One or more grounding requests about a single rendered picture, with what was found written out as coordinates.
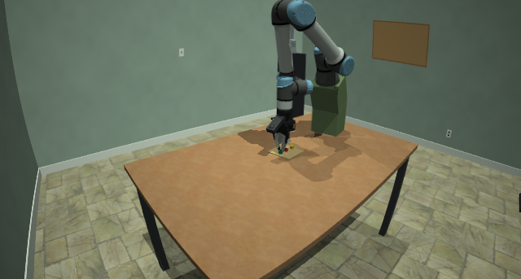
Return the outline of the translucent tan mat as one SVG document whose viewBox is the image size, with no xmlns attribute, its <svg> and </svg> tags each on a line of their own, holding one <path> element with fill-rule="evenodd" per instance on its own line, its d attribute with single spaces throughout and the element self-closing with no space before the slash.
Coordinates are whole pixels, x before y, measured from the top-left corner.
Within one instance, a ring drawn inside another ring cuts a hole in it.
<svg viewBox="0 0 521 279">
<path fill-rule="evenodd" d="M 284 151 L 283 153 L 279 154 L 278 153 L 278 148 L 275 147 L 271 150 L 268 150 L 269 153 L 273 154 L 273 155 L 277 155 L 277 156 L 280 156 L 284 159 L 292 159 L 294 157 L 296 157 L 297 155 L 301 154 L 304 152 L 304 150 L 301 150 L 301 149 L 298 149 L 298 148 L 293 148 L 291 149 L 289 145 L 286 146 L 286 148 L 289 148 L 288 151 Z"/>
</svg>

